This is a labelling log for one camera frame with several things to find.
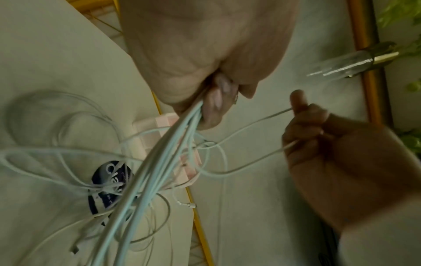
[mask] cable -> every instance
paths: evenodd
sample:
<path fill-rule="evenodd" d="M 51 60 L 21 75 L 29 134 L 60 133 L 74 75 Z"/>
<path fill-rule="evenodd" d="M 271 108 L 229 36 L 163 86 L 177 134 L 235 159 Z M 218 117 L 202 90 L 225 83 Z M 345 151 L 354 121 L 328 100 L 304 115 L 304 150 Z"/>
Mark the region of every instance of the cable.
<path fill-rule="evenodd" d="M 241 167 L 228 170 L 228 160 L 227 160 L 224 150 L 221 147 L 222 143 L 226 142 L 227 140 L 237 135 L 238 133 L 250 128 L 251 126 L 254 126 L 264 120 L 276 117 L 282 113 L 288 112 L 291 109 L 287 109 L 282 112 L 260 119 L 252 124 L 249 124 L 233 132 L 232 134 L 230 134 L 229 136 L 227 136 L 226 138 L 222 139 L 219 142 L 213 142 L 213 141 L 207 141 L 201 134 L 196 132 L 199 121 L 202 118 L 201 107 L 203 105 L 203 101 L 199 101 L 195 105 L 191 106 L 183 115 L 181 115 L 178 121 L 172 127 L 150 129 L 147 131 L 137 133 L 128 138 L 124 138 L 124 136 L 119 131 L 118 127 L 115 126 L 113 121 L 94 102 L 84 97 L 68 94 L 68 93 L 54 92 L 53 94 L 64 95 L 64 96 L 82 100 L 88 105 L 90 105 L 92 108 L 94 108 L 98 113 L 82 111 L 82 112 L 69 114 L 63 117 L 62 119 L 60 119 L 59 123 L 57 124 L 56 131 L 55 131 L 56 134 L 55 134 L 55 137 L 52 139 L 52 145 L 54 147 L 13 147 L 13 148 L 8 148 L 8 149 L 3 149 L 3 150 L 0 150 L 0 162 L 3 165 L 7 166 L 8 168 L 20 174 L 28 175 L 40 180 L 50 181 L 50 182 L 68 186 L 68 187 L 82 188 L 82 189 L 93 191 L 93 192 L 111 193 L 111 194 L 120 196 L 118 197 L 118 204 L 115 204 L 112 208 L 113 215 L 111 215 L 109 220 L 107 221 L 107 224 L 103 232 L 99 235 L 98 241 L 96 242 L 96 245 L 94 249 L 92 250 L 91 255 L 89 256 L 89 260 L 88 260 L 89 266 L 100 265 L 100 263 L 106 256 L 110 242 L 113 238 L 118 238 L 119 240 L 117 255 L 114 260 L 114 266 L 124 265 L 125 255 L 128 250 L 131 250 L 130 247 L 131 247 L 131 244 L 133 244 L 133 242 L 142 241 L 142 240 L 151 238 L 152 240 L 148 243 L 148 246 L 149 245 L 153 246 L 153 235 L 158 230 L 160 230 L 162 226 L 165 225 L 165 223 L 169 219 L 169 213 L 170 213 L 169 203 L 166 199 L 164 199 L 164 197 L 163 197 L 164 201 L 166 201 L 166 204 L 168 204 L 168 216 L 167 216 L 166 221 L 163 223 L 163 225 L 161 225 L 157 230 L 153 230 L 153 232 L 148 234 L 148 236 L 145 238 L 132 241 L 132 237 L 141 219 L 143 217 L 146 217 L 146 210 L 148 209 L 148 207 L 150 207 L 150 203 L 152 199 L 155 197 L 156 194 L 158 194 L 159 191 L 174 189 L 174 188 L 182 188 L 187 185 L 190 185 L 199 177 L 200 174 L 203 174 L 208 177 L 217 177 L 217 178 L 229 177 L 233 174 L 240 173 L 241 171 L 249 169 L 250 167 L 259 163 L 260 161 L 272 155 L 280 153 L 284 149 L 290 148 L 291 146 L 296 144 L 296 142 L 293 142 L 282 149 L 278 149 L 272 153 L 269 153 Z M 38 99 L 43 99 L 43 97 L 45 98 L 46 96 L 45 95 L 44 96 L 32 95 L 31 97 L 33 97 L 32 99 L 36 97 L 38 97 Z M 105 152 L 105 151 L 93 151 L 93 150 L 87 150 L 87 149 L 74 149 L 74 148 L 60 147 L 60 139 L 63 134 L 63 130 L 70 127 L 70 124 L 76 118 L 81 117 L 81 116 L 91 116 L 111 125 L 111 127 L 116 132 L 116 136 L 119 142 L 118 149 L 121 149 L 122 154 L 118 154 L 115 152 L 111 153 L 111 152 Z M 152 150 L 149 152 L 145 160 L 135 159 L 130 155 L 130 149 L 128 147 L 128 144 L 131 140 L 139 136 L 149 134 L 151 132 L 160 131 L 160 130 L 167 130 L 167 132 L 158 141 L 158 143 L 152 148 Z M 195 137 L 202 139 L 203 142 L 199 142 L 197 145 L 193 146 L 193 140 Z M 223 162 L 224 162 L 224 172 L 208 171 L 204 169 L 209 159 L 209 151 L 212 148 L 217 148 L 220 151 Z M 194 161 L 194 152 L 196 150 L 205 150 L 206 152 L 205 154 L 206 158 L 202 166 L 197 165 L 196 162 Z M 76 182 L 77 184 L 70 184 L 70 183 L 60 181 L 60 180 L 52 179 L 51 176 L 59 176 L 59 175 L 57 175 L 56 173 L 52 171 L 49 171 L 49 169 L 47 169 L 46 167 L 44 168 L 45 170 L 47 170 L 50 177 L 42 176 L 40 174 L 36 174 L 28 170 L 19 168 L 18 166 L 9 162 L 9 160 L 7 159 L 8 156 L 10 156 L 11 154 L 13 155 L 13 154 L 18 154 L 18 153 L 56 154 L 60 163 L 63 165 L 63 167 L 65 168 L 67 173 L 70 175 L 72 180 Z M 113 183 L 113 184 L 105 183 L 102 185 L 87 184 L 81 181 L 80 178 L 78 178 L 76 174 L 71 170 L 71 168 L 67 165 L 67 163 L 65 162 L 62 156 L 63 154 L 78 154 L 78 155 L 85 155 L 85 156 L 112 156 L 113 158 L 118 158 L 119 167 L 115 167 L 112 173 L 115 173 L 118 170 L 118 168 L 125 165 L 126 167 L 125 183 L 124 182 Z M 177 165 L 179 165 L 179 158 L 181 155 L 187 155 L 190 166 L 196 169 L 197 174 L 193 177 L 193 179 L 183 184 L 175 185 L 174 181 L 171 181 L 170 183 L 168 183 L 168 181 L 171 180 L 170 176 L 173 175 L 174 169 L 177 167 Z M 135 168 L 134 166 L 132 166 L 132 170 L 134 174 L 130 178 L 127 174 L 128 163 L 132 165 L 134 165 L 135 163 L 140 164 L 137 170 L 134 170 Z M 116 188 L 122 185 L 125 185 L 123 191 L 116 192 L 115 191 Z M 123 230 L 123 234 L 120 235 L 117 232 L 119 230 L 122 230 L 122 225 L 126 221 L 128 216 L 130 216 L 128 219 L 128 224 Z M 146 220 L 148 223 L 148 227 L 150 228 L 151 223 L 147 217 L 146 217 Z M 58 233 L 56 232 L 53 235 L 50 235 L 44 241 L 51 239 L 56 234 Z"/>

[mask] fingernail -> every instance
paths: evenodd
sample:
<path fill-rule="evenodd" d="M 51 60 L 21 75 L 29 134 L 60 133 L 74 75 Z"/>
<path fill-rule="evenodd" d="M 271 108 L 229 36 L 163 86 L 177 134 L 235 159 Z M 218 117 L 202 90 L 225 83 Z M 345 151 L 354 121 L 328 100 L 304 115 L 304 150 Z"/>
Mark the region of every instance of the fingernail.
<path fill-rule="evenodd" d="M 223 91 L 223 93 L 230 93 L 231 92 L 231 81 L 229 78 L 224 74 L 219 74 L 216 80 L 216 84 L 218 87 Z"/>
<path fill-rule="evenodd" d="M 214 100 L 216 109 L 220 110 L 222 108 L 222 93 L 220 89 L 216 89 L 212 92 L 212 99 Z"/>

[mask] tangled cable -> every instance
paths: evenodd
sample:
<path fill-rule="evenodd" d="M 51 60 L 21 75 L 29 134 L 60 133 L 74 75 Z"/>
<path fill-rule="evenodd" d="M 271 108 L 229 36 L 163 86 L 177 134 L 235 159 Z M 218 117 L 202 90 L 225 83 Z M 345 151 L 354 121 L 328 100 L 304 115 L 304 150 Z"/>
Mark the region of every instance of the tangled cable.
<path fill-rule="evenodd" d="M 72 113 L 68 116 L 65 116 L 63 119 L 60 120 L 58 126 L 55 129 L 55 137 L 53 138 L 51 144 L 53 147 L 13 147 L 8 149 L 0 150 L 0 162 L 7 166 L 8 168 L 12 169 L 15 172 L 18 172 L 23 175 L 31 176 L 40 180 L 54 182 L 56 184 L 65 185 L 65 186 L 72 186 L 77 188 L 82 188 L 88 190 L 89 193 L 100 193 L 106 192 L 118 195 L 118 200 L 110 206 L 110 208 L 103 213 L 98 213 L 96 215 L 90 216 L 86 219 L 77 221 L 75 223 L 69 224 L 55 232 L 53 232 L 50 236 L 45 238 L 42 242 L 40 242 L 35 248 L 33 248 L 27 255 L 20 260 L 20 264 L 27 260 L 34 252 L 39 249 L 44 243 L 48 240 L 52 239 L 54 236 L 59 234 L 60 232 L 83 222 L 89 222 L 95 219 L 96 217 L 102 217 L 99 221 L 96 221 L 94 224 L 98 225 L 101 224 L 104 220 L 104 217 L 111 214 L 105 228 L 103 229 L 102 233 L 99 235 L 95 235 L 94 237 L 99 237 L 96 245 L 89 256 L 87 266 L 99 266 L 101 262 L 104 260 L 109 245 L 113 238 L 115 238 L 118 242 L 118 250 L 114 260 L 114 266 L 123 266 L 125 262 L 125 256 L 128 250 L 131 248 L 131 244 L 139 243 L 140 241 L 149 240 L 147 247 L 150 245 L 153 246 L 153 235 L 158 232 L 168 221 L 170 216 L 170 205 L 168 200 L 159 194 L 159 191 L 162 190 L 169 190 L 174 188 L 183 188 L 188 186 L 192 180 L 179 185 L 174 185 L 174 169 L 179 166 L 179 158 L 181 155 L 187 155 L 188 161 L 191 166 L 193 166 L 198 174 L 194 177 L 197 179 L 199 174 L 203 174 L 204 176 L 214 177 L 214 178 L 224 178 L 231 176 L 233 174 L 239 173 L 244 171 L 256 163 L 274 155 L 279 152 L 282 152 L 284 149 L 287 149 L 295 144 L 295 142 L 291 143 L 287 147 L 282 149 L 278 149 L 272 153 L 269 153 L 253 162 L 245 164 L 244 166 L 228 170 L 228 162 L 224 150 L 221 148 L 221 144 L 225 141 L 229 140 L 230 138 L 234 137 L 238 133 L 252 127 L 253 125 L 260 123 L 264 120 L 276 117 L 280 114 L 286 113 L 291 109 L 287 109 L 281 111 L 279 113 L 273 114 L 271 116 L 265 117 L 260 119 L 252 124 L 249 124 L 236 132 L 232 133 L 228 137 L 224 138 L 219 142 L 212 142 L 207 141 L 200 133 L 196 131 L 197 126 L 202 118 L 201 114 L 201 107 L 203 105 L 203 101 L 197 102 L 195 105 L 191 106 L 189 110 L 187 110 L 183 115 L 180 116 L 179 120 L 172 126 L 166 128 L 156 128 L 151 130 L 146 130 L 143 132 L 139 132 L 133 136 L 128 138 L 124 138 L 121 131 L 118 127 L 113 123 L 113 121 L 105 114 L 105 112 L 96 105 L 93 101 L 74 94 L 70 93 L 63 93 L 63 92 L 47 92 L 46 95 L 56 95 L 56 96 L 67 96 L 72 97 L 75 99 L 82 100 L 83 102 L 87 103 L 91 107 L 93 107 L 97 113 L 91 112 L 76 112 Z M 77 119 L 80 116 L 89 115 L 109 124 L 114 131 L 116 132 L 117 139 L 119 141 L 119 146 L 116 148 L 117 150 L 121 150 L 122 154 L 118 154 L 117 152 L 105 152 L 105 151 L 92 151 L 87 149 L 73 149 L 73 148 L 63 148 L 60 147 L 61 136 L 64 128 L 70 126 L 72 121 Z M 158 143 L 152 148 L 149 152 L 145 160 L 140 160 L 133 158 L 130 154 L 130 149 L 128 148 L 128 144 L 131 140 L 149 134 L 151 132 L 159 131 L 159 130 L 167 130 L 164 136 L 158 141 Z M 194 145 L 194 138 L 199 138 L 201 141 L 198 142 L 197 145 Z M 205 170 L 204 167 L 206 166 L 208 159 L 209 159 L 209 151 L 212 148 L 217 148 L 221 152 L 221 156 L 224 161 L 224 170 L 225 172 L 215 172 Z M 195 150 L 205 150 L 205 159 L 202 166 L 199 166 L 195 163 L 194 160 L 194 151 Z M 60 180 L 51 179 L 51 176 L 60 176 L 49 169 L 45 169 L 48 173 L 48 176 L 40 175 L 29 170 L 21 169 L 18 166 L 12 164 L 8 160 L 8 156 L 11 154 L 56 154 L 57 158 L 59 159 L 62 166 L 65 168 L 69 176 L 72 178 L 74 183 L 77 184 L 69 184 Z M 115 167 L 113 173 L 120 169 L 121 167 L 125 167 L 125 183 L 112 183 L 111 180 L 106 182 L 102 185 L 93 185 L 88 184 L 80 180 L 78 176 L 71 170 L 69 165 L 65 162 L 63 155 L 64 154 L 79 154 L 79 155 L 88 155 L 88 156 L 113 156 L 114 158 L 119 160 L 118 165 Z M 127 167 L 128 164 L 129 168 L 134 169 L 135 164 L 139 164 L 139 168 L 134 171 L 134 174 L 130 176 L 127 174 Z M 118 187 L 124 185 L 124 189 L 121 192 L 117 191 Z M 168 215 L 165 222 L 156 228 L 156 218 L 152 216 L 148 218 L 146 213 L 147 210 L 151 208 L 151 202 L 153 198 L 158 195 L 161 197 L 166 205 L 168 206 Z M 141 238 L 139 240 L 132 240 L 133 236 L 136 232 L 138 224 L 140 223 L 141 219 L 145 217 L 147 219 L 148 224 L 150 225 L 148 236 L 145 238 Z M 123 224 L 125 224 L 127 220 L 127 226 L 123 230 Z M 82 238 L 86 238 L 88 234 L 82 234 Z"/>

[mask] human hand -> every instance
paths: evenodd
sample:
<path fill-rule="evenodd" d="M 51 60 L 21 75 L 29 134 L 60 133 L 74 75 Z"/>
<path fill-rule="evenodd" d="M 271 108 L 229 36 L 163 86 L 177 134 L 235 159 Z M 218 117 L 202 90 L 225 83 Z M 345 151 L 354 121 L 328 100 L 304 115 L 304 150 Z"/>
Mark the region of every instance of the human hand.
<path fill-rule="evenodd" d="M 282 136 L 299 192 L 341 232 L 421 191 L 420 162 L 389 129 L 329 114 L 291 94 Z"/>
<path fill-rule="evenodd" d="M 120 0 L 120 9 L 130 55 L 162 102 L 181 114 L 209 90 L 206 129 L 277 67 L 298 0 Z"/>

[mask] sticker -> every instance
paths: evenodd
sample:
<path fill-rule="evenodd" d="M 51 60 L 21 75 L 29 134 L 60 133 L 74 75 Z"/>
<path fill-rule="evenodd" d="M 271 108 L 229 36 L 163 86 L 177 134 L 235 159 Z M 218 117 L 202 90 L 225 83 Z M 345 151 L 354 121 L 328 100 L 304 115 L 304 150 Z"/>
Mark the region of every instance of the sticker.
<path fill-rule="evenodd" d="M 126 186 L 127 178 L 130 179 L 132 171 L 123 164 L 116 169 L 119 161 L 110 161 L 101 165 L 92 176 L 93 184 L 124 183 L 119 187 L 109 188 L 115 192 L 122 192 Z M 88 196 L 89 209 L 92 214 L 105 212 L 120 196 L 107 192 L 93 193 Z"/>

